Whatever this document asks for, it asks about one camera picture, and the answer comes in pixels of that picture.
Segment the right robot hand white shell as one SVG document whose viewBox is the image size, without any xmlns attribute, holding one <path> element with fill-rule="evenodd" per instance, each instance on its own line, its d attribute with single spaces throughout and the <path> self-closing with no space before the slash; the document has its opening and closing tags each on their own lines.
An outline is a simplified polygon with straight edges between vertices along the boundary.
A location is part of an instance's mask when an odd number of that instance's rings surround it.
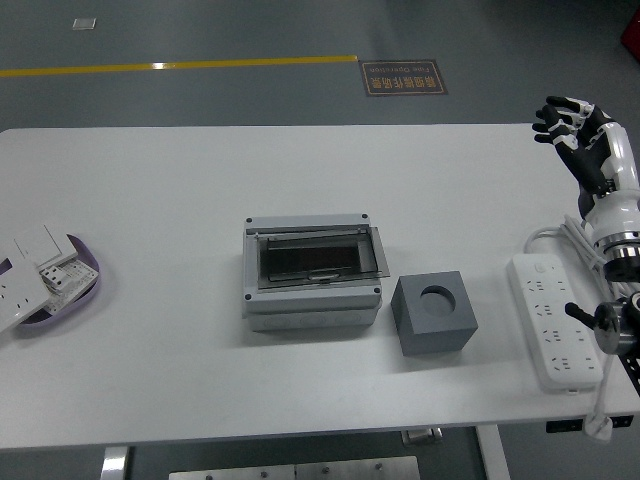
<svg viewBox="0 0 640 480">
<path fill-rule="evenodd" d="M 579 185 L 578 208 L 601 250 L 639 241 L 639 174 L 626 129 L 597 105 L 549 96 L 534 140 L 552 145 Z"/>
</svg>

